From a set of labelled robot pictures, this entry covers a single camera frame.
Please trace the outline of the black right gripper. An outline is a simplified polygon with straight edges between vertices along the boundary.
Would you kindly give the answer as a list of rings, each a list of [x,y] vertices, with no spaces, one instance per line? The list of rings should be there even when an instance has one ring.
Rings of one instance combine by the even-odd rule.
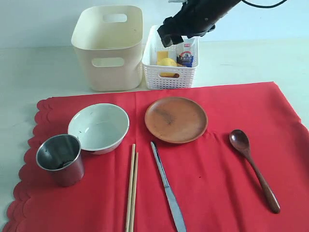
[[[183,43],[182,36],[204,36],[239,0],[188,0],[173,17],[164,20],[157,32],[162,45]]]

